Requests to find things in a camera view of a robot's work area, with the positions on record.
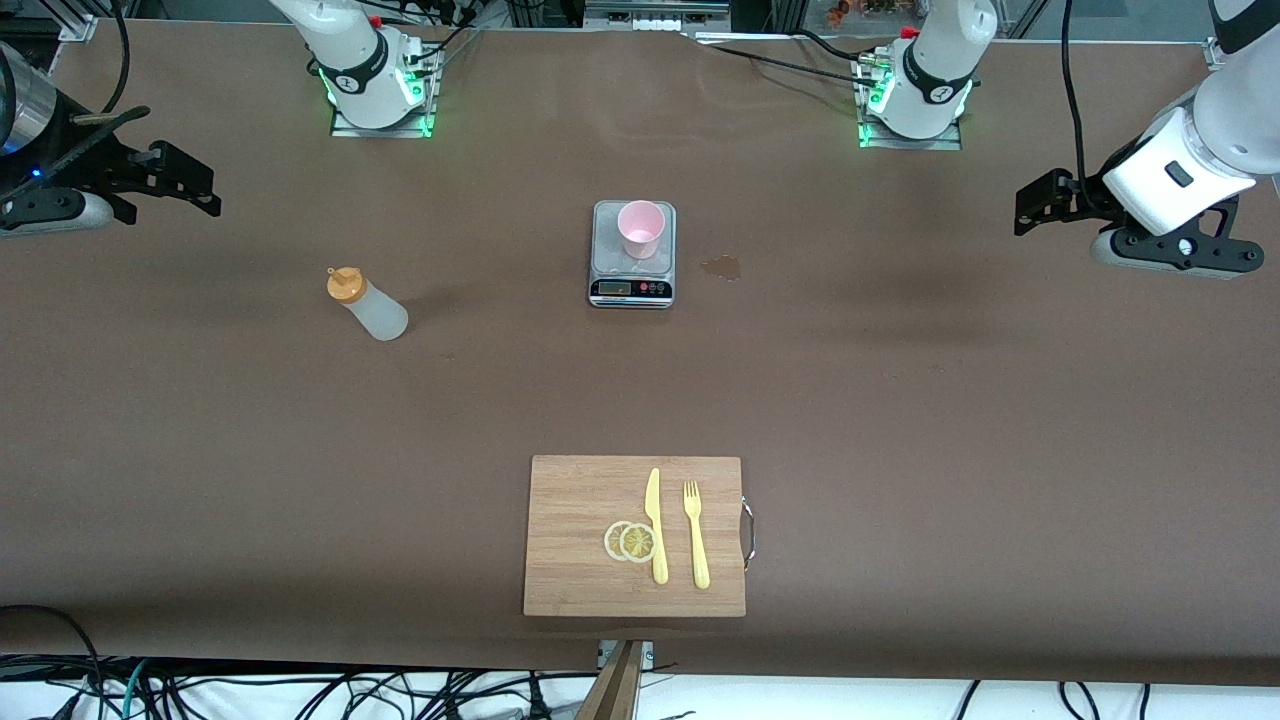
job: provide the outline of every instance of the knife handle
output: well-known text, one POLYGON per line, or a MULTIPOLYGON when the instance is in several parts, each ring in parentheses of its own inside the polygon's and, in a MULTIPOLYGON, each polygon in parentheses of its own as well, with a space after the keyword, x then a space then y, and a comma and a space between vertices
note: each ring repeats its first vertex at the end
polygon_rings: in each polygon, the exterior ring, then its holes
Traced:
POLYGON ((707 568, 707 548, 703 547, 703 527, 698 518, 689 520, 694 534, 694 585, 704 591, 712 587, 712 571, 707 568))
POLYGON ((659 585, 667 584, 669 571, 667 570, 667 548, 662 544, 662 530, 653 529, 653 582, 659 585))

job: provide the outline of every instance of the yellow fork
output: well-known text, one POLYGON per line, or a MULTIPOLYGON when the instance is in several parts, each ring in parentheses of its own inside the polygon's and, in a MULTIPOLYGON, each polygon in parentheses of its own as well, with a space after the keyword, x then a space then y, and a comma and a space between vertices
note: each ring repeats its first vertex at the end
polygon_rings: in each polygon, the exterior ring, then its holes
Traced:
POLYGON ((698 519, 703 515, 703 498, 698 495, 698 483, 685 483, 685 515, 689 515, 689 528, 694 533, 694 584, 698 589, 712 585, 712 571, 707 568, 707 548, 703 547, 703 528, 698 519))

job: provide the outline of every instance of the pink cup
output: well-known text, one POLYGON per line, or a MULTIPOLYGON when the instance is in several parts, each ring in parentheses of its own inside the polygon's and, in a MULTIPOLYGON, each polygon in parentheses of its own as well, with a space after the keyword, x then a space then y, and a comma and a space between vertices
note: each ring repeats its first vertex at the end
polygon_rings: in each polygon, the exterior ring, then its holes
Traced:
POLYGON ((618 213, 622 249, 636 260, 653 258, 658 251, 658 238, 666 228, 667 215, 662 213, 662 208, 648 200, 627 202, 618 213))

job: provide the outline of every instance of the digital kitchen scale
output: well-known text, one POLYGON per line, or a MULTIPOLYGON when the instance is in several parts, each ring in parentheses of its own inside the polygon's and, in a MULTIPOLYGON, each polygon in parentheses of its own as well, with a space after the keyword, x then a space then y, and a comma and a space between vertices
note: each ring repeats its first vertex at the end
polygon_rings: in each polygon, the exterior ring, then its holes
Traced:
POLYGON ((654 201, 667 217, 667 225, 654 241, 658 251, 636 260, 622 249, 618 231, 618 213, 627 202, 595 204, 586 299, 596 307, 671 307, 676 301, 676 209, 669 202, 654 201))

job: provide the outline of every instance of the lemon slice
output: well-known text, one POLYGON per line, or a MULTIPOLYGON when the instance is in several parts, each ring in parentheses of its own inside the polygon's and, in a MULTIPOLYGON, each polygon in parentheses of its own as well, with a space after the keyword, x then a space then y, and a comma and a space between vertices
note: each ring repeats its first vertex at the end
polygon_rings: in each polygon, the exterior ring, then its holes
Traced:
POLYGON ((618 520, 604 530, 604 552, 608 552, 609 557, 626 562, 627 556, 622 553, 622 533, 630 527, 631 520, 618 520))
POLYGON ((632 523, 622 530, 622 555, 632 562, 648 562, 653 557, 653 528, 643 523, 632 523))

